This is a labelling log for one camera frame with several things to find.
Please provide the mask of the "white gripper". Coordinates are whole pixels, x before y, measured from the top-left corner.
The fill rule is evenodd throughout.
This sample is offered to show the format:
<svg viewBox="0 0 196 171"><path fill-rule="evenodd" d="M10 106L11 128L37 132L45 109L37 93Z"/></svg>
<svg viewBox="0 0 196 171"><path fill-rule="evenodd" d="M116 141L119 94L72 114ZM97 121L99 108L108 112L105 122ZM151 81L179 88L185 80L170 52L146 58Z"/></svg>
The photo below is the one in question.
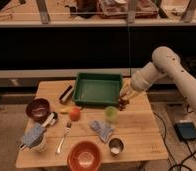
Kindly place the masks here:
<svg viewBox="0 0 196 171"><path fill-rule="evenodd" d="M137 95L137 92L148 90L152 84L153 82L150 80L149 75L138 70L132 75L131 85L129 83L123 85L119 97L122 100L130 100Z"/></svg>

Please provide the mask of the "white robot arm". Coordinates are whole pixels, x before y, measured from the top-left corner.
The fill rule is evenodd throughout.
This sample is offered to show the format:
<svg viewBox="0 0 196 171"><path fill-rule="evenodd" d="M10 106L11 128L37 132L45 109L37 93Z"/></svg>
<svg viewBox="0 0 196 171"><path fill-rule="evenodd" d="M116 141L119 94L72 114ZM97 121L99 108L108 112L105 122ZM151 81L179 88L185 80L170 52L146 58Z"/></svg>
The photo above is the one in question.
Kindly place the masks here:
<svg viewBox="0 0 196 171"><path fill-rule="evenodd" d="M136 97L166 76L173 80L196 114L196 79L181 65L180 57L166 46L156 48L152 53L152 61L132 74L120 90L120 101Z"/></svg>

